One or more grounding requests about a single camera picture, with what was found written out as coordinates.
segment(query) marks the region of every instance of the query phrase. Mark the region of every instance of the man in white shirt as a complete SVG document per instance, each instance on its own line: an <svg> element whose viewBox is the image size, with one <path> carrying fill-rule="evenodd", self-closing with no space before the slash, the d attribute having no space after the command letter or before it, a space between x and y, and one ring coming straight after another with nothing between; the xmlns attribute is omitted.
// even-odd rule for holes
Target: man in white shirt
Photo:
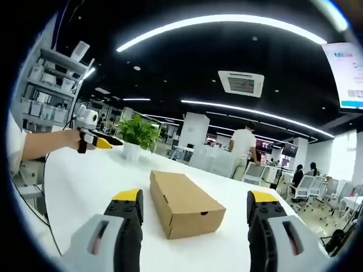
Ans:
<svg viewBox="0 0 363 272"><path fill-rule="evenodd" d="M245 129L238 129L233 133L229 143L229 152L232 152L236 156L231 175L231 178L234 180L242 179L246 170L249 152L252 153L255 164L261 164L256 158L256 138L252 134L254 130L255 124L249 122Z"/></svg>
<svg viewBox="0 0 363 272"><path fill-rule="evenodd" d="M19 128L9 112L6 148L10 172L17 173L22 160L37 159L63 147L77 150L80 140L79 131L74 129L50 133L26 133Z"/></svg>

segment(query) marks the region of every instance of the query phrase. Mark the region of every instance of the potted plant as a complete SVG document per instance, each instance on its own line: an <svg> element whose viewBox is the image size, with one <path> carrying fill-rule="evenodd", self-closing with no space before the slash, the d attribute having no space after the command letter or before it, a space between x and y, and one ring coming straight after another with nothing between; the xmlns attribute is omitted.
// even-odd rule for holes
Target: potted plant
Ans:
<svg viewBox="0 0 363 272"><path fill-rule="evenodd" d="M119 137L125 141L124 156L131 161L138 160L140 148L153 152L156 141L160 138L160 131L137 114L133 119L122 120L119 129Z"/></svg>

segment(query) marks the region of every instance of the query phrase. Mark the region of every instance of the green plant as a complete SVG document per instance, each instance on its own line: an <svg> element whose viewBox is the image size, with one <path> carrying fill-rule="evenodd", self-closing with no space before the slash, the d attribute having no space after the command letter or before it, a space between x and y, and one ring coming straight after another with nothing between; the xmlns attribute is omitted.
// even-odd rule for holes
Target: green plant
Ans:
<svg viewBox="0 0 363 272"><path fill-rule="evenodd" d="M142 120L140 115L135 115L133 119L122 120L119 129L119 137L122 140L150 151L154 151L156 141L160 138L160 131L150 122Z"/></svg>

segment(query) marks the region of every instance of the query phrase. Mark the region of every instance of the curved light strip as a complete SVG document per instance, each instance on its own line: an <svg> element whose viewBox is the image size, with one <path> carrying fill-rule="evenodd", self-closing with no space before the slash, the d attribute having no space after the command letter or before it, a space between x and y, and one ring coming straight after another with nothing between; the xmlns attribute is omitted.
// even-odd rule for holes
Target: curved light strip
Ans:
<svg viewBox="0 0 363 272"><path fill-rule="evenodd" d="M294 121L294 120L291 120L291 119L288 119L285 117L270 114L267 112L259 112L258 110L254 110L254 109L246 109L246 108L241 108L241 107L235 107L235 106L229 106L229 105L223 105L223 104L217 104L217 103L209 103L209 102L200 102L200 101L191 101L191 100L182 100L181 102L187 103L187 104L196 104L196 105L205 105L205 106L212 106L212 107L219 107L219 108L226 108L226 109L235 109L237 111L250 112L250 113L254 113L254 114L258 114L258 115L262 115L262 116L267 116L267 117L285 121L285 122L288 122L288 123L291 123L294 125L302 126L303 128L307 128L307 129L313 130L315 132L318 132L320 134L323 134L325 136L334 138L334 135L327 133L323 130L317 129L315 127L312 127L312 126L306 125L304 123L300 123L298 121Z"/></svg>
<svg viewBox="0 0 363 272"><path fill-rule="evenodd" d="M320 38L319 36L301 28L297 27L296 25L285 23L279 20L261 17L261 16L254 16L254 15L245 15L245 14L221 14L221 15L209 15L209 16L202 16L202 17L195 17L190 18L178 22L174 22L171 24L164 25L163 27L156 28L149 32L146 32L133 40L128 41L124 45L117 48L118 52L122 52L131 46L140 43L148 38L161 34L163 32L167 32L173 29L192 26L194 24L205 24L205 23L216 23L216 22L245 22L245 23L255 23L255 24L264 24L266 26L277 27L280 29L284 29L286 31L293 32L297 35L305 37L317 44L326 44L327 41Z"/></svg>

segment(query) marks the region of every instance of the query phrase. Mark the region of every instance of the white t-shirt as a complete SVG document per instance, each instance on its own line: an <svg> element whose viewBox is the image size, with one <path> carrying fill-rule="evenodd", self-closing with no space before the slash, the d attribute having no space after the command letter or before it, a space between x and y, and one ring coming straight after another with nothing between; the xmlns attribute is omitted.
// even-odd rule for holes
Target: white t-shirt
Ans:
<svg viewBox="0 0 363 272"><path fill-rule="evenodd" d="M19 172L26 135L27 133L20 129L9 112L6 130L6 151L10 172L12 173Z"/></svg>
<svg viewBox="0 0 363 272"><path fill-rule="evenodd" d="M256 138L248 129L236 130L232 140L234 141L232 153L240 159L247 159L250 148L256 146Z"/></svg>

